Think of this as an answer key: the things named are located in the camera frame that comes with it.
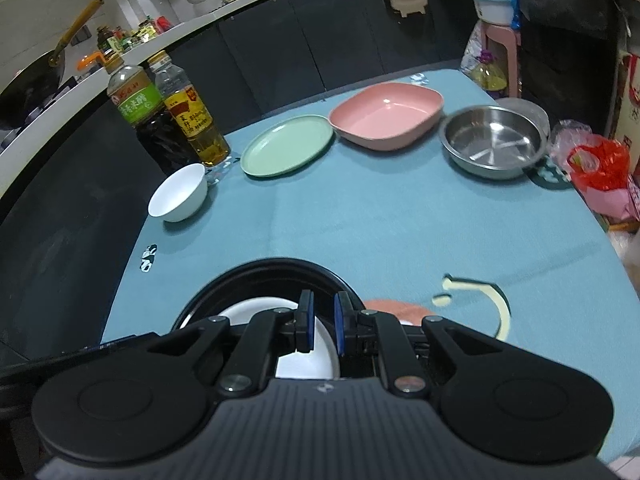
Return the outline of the pink square dish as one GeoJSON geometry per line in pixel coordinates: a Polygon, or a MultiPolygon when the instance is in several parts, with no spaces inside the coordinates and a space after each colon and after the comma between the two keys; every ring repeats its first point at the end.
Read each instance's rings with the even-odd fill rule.
{"type": "Polygon", "coordinates": [[[329,122],[339,136],[360,148],[399,151],[433,129],[444,104],[444,97],[436,90],[382,82],[337,105],[329,114],[329,122]]]}

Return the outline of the red gift bag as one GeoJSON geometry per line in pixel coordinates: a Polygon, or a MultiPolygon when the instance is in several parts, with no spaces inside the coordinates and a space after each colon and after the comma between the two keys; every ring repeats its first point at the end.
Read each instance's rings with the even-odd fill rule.
{"type": "Polygon", "coordinates": [[[639,175],[640,63],[638,55],[618,51],[616,81],[606,136],[628,148],[629,172],[639,175]]]}

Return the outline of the black wok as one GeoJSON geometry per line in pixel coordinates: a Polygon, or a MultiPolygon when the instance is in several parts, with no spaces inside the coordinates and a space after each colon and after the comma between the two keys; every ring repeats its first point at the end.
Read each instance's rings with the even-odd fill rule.
{"type": "Polygon", "coordinates": [[[65,48],[103,3],[104,0],[92,0],[55,48],[40,55],[4,88],[1,92],[2,130],[22,128],[28,115],[58,92],[65,70],[65,48]]]}

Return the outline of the pink plastic stool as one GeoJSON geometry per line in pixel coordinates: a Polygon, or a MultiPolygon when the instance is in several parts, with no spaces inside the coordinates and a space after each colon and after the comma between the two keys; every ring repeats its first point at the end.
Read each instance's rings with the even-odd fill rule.
{"type": "Polygon", "coordinates": [[[519,98],[522,94],[518,59],[521,34],[509,26],[481,22],[480,44],[483,50],[491,50],[506,70],[510,98],[519,98]]]}

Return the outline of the large oil jug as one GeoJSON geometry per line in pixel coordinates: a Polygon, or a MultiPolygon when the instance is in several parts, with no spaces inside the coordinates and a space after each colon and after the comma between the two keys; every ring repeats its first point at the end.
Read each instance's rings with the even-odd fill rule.
{"type": "Polygon", "coordinates": [[[494,99],[506,98],[509,81],[489,50],[480,50],[477,63],[470,71],[472,81],[494,99]]]}

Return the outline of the black plastic bowl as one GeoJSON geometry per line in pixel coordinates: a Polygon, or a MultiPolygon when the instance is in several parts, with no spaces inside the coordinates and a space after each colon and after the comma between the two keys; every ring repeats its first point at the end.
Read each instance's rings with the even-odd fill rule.
{"type": "Polygon", "coordinates": [[[324,266],[296,258],[265,258],[236,266],[206,284],[182,309],[171,330],[259,297],[282,298],[297,306],[305,289],[314,293],[316,315],[330,325],[334,323],[334,296],[338,292],[347,292],[354,308],[364,309],[349,284],[324,266]]]}

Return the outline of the stainless steel bowl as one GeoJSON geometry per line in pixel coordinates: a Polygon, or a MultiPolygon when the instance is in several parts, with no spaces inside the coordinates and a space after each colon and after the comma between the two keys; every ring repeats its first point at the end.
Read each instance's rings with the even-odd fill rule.
{"type": "Polygon", "coordinates": [[[497,105],[472,106],[448,115],[439,139],[449,159],[474,177],[514,180],[544,156],[547,136],[524,115],[497,105]]]}

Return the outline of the green plate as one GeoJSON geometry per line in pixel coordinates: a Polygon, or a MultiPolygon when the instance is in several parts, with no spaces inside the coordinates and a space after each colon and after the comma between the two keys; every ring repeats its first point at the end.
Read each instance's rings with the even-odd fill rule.
{"type": "Polygon", "coordinates": [[[333,139],[334,130],[323,116],[288,118],[250,141],[240,158],[241,169],[258,179],[284,176],[313,162],[333,139]]]}

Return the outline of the dark vinegar bottle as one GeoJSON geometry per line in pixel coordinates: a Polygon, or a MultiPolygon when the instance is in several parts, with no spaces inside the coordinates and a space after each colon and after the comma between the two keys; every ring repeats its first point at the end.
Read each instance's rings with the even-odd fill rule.
{"type": "Polygon", "coordinates": [[[106,89],[108,97],[134,128],[142,148],[166,176],[200,162],[142,67],[127,65],[119,54],[113,54],[104,68],[110,75],[106,89]]]}

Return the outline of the small white bowl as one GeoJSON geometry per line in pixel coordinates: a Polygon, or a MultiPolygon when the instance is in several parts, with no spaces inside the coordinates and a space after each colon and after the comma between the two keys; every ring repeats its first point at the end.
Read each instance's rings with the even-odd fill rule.
{"type": "Polygon", "coordinates": [[[149,201],[148,214],[170,223],[186,220],[202,206],[207,191],[205,168],[201,164],[185,166],[157,188],[149,201]]]}

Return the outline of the black mesh rack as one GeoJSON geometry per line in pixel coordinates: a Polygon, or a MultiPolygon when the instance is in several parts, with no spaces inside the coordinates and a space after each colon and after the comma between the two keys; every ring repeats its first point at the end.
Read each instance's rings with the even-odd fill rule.
{"type": "Polygon", "coordinates": [[[602,133],[620,25],[614,0],[518,0],[522,97],[602,133]]]}

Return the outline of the white blue lidded pot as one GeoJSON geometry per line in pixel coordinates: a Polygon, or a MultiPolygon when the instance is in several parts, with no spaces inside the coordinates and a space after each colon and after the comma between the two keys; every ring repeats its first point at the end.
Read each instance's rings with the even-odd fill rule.
{"type": "Polygon", "coordinates": [[[487,24],[510,26],[514,9],[512,0],[473,0],[477,17],[487,24]]]}

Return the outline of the blue tablecloth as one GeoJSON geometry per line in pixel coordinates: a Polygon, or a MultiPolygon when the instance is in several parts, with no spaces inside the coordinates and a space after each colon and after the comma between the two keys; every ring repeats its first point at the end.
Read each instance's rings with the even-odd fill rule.
{"type": "Polygon", "coordinates": [[[336,141],[272,180],[233,166],[190,219],[144,222],[103,336],[166,333],[208,282],[267,257],[325,266],[362,299],[423,307],[445,275],[497,285],[511,344],[582,370],[612,396],[602,460],[637,446],[639,299],[575,191],[472,178],[436,134],[389,153],[336,141]]]}

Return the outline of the clear plastic container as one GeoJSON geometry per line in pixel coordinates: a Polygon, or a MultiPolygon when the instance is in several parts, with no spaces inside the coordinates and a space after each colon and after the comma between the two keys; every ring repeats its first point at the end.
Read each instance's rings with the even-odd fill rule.
{"type": "Polygon", "coordinates": [[[497,104],[525,116],[544,136],[549,136],[551,131],[549,116],[541,106],[521,98],[502,98],[497,100],[497,104]]]}

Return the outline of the yellow oil bottle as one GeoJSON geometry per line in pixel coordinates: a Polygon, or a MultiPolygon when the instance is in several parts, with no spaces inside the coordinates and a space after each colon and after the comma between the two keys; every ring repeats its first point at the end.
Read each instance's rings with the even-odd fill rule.
{"type": "Polygon", "coordinates": [[[226,162],[231,148],[184,69],[165,50],[148,58],[148,63],[155,87],[200,161],[209,168],[226,162]]]}

